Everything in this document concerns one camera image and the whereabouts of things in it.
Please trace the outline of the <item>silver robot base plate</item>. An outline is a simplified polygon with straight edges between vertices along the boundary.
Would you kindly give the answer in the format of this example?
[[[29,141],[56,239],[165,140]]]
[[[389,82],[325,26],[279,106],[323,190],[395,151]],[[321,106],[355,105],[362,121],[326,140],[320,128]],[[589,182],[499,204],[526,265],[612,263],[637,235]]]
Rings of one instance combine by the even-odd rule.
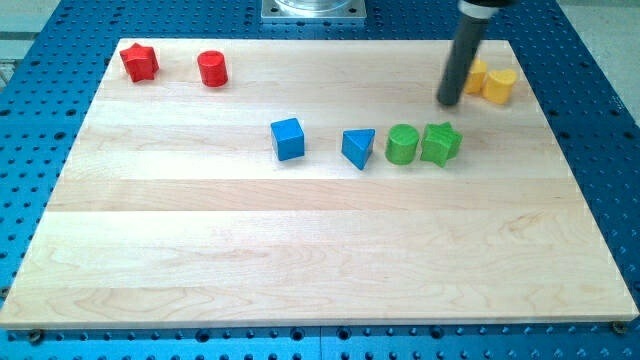
[[[364,0],[261,0],[261,17],[268,20],[363,20]]]

